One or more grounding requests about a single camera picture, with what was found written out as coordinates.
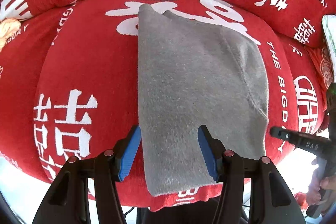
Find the person right hand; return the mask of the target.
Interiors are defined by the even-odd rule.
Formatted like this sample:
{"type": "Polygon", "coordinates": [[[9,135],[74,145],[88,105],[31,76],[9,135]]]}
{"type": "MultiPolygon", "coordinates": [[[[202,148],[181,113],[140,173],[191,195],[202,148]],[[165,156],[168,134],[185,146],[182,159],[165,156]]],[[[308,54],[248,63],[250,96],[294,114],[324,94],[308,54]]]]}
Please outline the person right hand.
{"type": "Polygon", "coordinates": [[[309,206],[319,203],[321,200],[320,189],[332,190],[333,200],[335,201],[335,190],[336,190],[336,177],[335,174],[329,177],[324,177],[319,180],[317,178],[317,170],[313,172],[311,183],[309,185],[309,190],[306,194],[306,202],[309,206]]]}

